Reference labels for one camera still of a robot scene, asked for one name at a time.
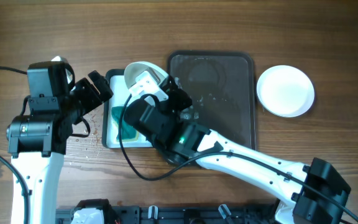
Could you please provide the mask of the white stained plate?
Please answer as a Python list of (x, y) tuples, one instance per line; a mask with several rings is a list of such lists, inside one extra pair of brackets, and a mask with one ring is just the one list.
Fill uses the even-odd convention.
[(137, 77), (148, 68), (153, 70), (154, 74), (152, 76), (158, 85), (163, 83), (169, 77), (169, 74), (165, 70), (153, 63), (146, 61), (133, 62), (130, 63), (124, 70), (124, 81), (126, 87), (128, 89), (132, 87), (137, 82)]
[(308, 112), (314, 104), (315, 90), (306, 73), (289, 65), (276, 65), (257, 80), (257, 97), (270, 113), (294, 118)]

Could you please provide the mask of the green yellow sponge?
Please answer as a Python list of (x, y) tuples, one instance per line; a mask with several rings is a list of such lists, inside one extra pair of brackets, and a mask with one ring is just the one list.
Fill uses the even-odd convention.
[(129, 124), (127, 124), (124, 119), (120, 119), (123, 111), (123, 106), (113, 106), (111, 108), (111, 117), (113, 126), (118, 128), (119, 122), (121, 122), (121, 139), (123, 142), (137, 141), (139, 139), (139, 133)]

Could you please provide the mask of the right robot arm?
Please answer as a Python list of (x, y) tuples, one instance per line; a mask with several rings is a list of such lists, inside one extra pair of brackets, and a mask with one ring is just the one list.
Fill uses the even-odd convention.
[(344, 213), (353, 215), (345, 207), (351, 188), (330, 163), (277, 159), (180, 119), (191, 100), (172, 78), (146, 75), (126, 85), (135, 100), (125, 102), (121, 118), (179, 169), (197, 163), (267, 191), (280, 201), (274, 215), (279, 223), (340, 223)]

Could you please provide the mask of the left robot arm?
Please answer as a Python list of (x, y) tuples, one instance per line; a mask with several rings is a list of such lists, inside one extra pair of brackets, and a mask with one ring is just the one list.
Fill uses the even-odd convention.
[(37, 62), (27, 69), (30, 113), (7, 128), (14, 176), (11, 223), (54, 223), (60, 173), (67, 139), (84, 115), (108, 101), (113, 92), (96, 71), (79, 81), (64, 61)]

